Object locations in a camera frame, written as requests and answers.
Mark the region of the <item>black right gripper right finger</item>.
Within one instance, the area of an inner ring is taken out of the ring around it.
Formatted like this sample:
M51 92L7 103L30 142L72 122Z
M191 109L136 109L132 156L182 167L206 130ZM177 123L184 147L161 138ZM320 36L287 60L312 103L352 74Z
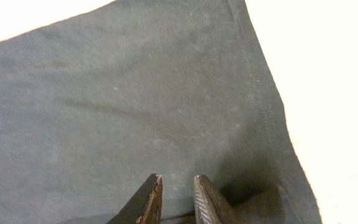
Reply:
M243 224L226 198L206 175L196 175L194 182L194 208L197 224Z

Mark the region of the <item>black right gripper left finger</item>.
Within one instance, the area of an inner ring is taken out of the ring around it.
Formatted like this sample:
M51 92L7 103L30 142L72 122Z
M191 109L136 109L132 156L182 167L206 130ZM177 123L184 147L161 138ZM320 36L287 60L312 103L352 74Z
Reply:
M162 176L150 174L107 224L159 224L162 212L162 195Z

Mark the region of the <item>black t-shirt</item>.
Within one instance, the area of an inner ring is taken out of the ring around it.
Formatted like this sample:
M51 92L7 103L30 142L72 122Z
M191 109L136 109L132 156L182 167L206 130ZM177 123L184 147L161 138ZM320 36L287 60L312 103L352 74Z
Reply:
M114 1L0 42L0 223L104 223L150 174L247 222L320 223L246 3Z

